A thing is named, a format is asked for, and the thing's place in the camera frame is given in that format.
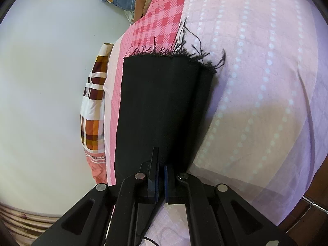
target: orange plaid fabric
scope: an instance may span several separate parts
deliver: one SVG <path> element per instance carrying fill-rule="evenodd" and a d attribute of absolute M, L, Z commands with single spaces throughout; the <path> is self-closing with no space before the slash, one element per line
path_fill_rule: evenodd
<path fill-rule="evenodd" d="M 107 183 L 104 145 L 104 83 L 113 44 L 105 43 L 96 58 L 84 88 L 81 106 L 81 139 L 96 183 Z"/>

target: black cable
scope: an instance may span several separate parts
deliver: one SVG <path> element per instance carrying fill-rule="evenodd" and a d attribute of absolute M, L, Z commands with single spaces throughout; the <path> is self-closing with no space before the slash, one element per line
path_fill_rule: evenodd
<path fill-rule="evenodd" d="M 151 242 L 152 244 L 154 244 L 155 246 L 159 246 L 156 242 L 154 242 L 154 241 L 153 241 L 152 239 L 150 239 L 150 238 L 147 238 L 147 237 L 141 237 L 141 238 L 150 241 L 150 242 Z"/>

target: metal screw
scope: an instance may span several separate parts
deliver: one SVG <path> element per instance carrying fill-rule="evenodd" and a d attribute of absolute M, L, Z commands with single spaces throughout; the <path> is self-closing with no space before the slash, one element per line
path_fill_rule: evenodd
<path fill-rule="evenodd" d="M 225 185 L 225 184 L 219 184 L 218 185 L 218 191 L 226 192 L 227 190 L 228 190 L 227 185 Z"/>
<path fill-rule="evenodd" d="M 187 179 L 189 176 L 188 176 L 188 174 L 187 173 L 180 173 L 179 175 L 178 175 L 178 178 L 180 178 L 180 179 Z"/>
<path fill-rule="evenodd" d="M 96 190 L 98 190 L 98 191 L 103 191 L 105 189 L 106 189 L 106 185 L 103 183 L 100 183 L 96 186 Z"/>
<path fill-rule="evenodd" d="M 144 173 L 137 173 L 137 174 L 135 174 L 134 177 L 135 177 L 136 179 L 144 179 L 145 176 L 146 176 L 146 175 L 145 175 Z"/>

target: pink fabric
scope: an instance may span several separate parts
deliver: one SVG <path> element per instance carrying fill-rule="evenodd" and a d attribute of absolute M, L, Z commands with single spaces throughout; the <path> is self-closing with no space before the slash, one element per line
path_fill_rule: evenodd
<path fill-rule="evenodd" d="M 109 61 L 108 71 L 116 75 L 108 75 L 105 85 L 113 82 L 116 95 L 106 93 L 106 110 L 114 107 L 105 113 L 105 122 L 110 121 L 105 127 L 110 130 L 105 135 L 110 141 L 107 166 L 114 168 L 122 58 L 139 45 L 151 47 L 153 36 L 159 46 L 169 47 L 179 21 L 187 18 L 203 50 L 211 53 L 206 60 L 216 63 L 222 48 L 227 52 L 222 73 L 213 81 L 201 146 L 189 172 L 207 184 L 228 184 L 279 224 L 328 152 L 327 24 L 311 0 L 177 1 L 155 0 L 150 14 L 117 45 L 118 64 Z M 185 39 L 190 52 L 191 44 L 199 49 L 198 39 L 189 33 Z M 160 245 L 189 245 L 188 237 L 169 231 L 188 232 L 181 215 L 165 205 L 148 237 Z"/>
<path fill-rule="evenodd" d="M 184 0 L 153 0 L 146 16 L 130 26 L 114 45 L 112 56 L 118 54 L 118 59 L 113 60 L 112 57 L 109 59 L 108 75 L 104 84 L 106 116 L 104 126 L 105 137 L 107 138 L 105 140 L 106 166 L 107 179 L 110 185 L 116 183 L 114 155 L 120 106 L 123 58 L 139 46 L 153 46 L 154 37 L 157 47 L 170 47 L 174 43 L 175 35 L 181 22 L 183 4 Z"/>

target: red checkered pattern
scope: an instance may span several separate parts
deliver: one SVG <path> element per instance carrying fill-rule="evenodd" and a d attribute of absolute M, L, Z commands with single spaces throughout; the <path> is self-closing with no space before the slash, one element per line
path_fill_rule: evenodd
<path fill-rule="evenodd" d="M 134 26 L 132 47 L 156 44 L 168 47 L 174 42 L 184 0 L 153 0 L 147 14 Z"/>

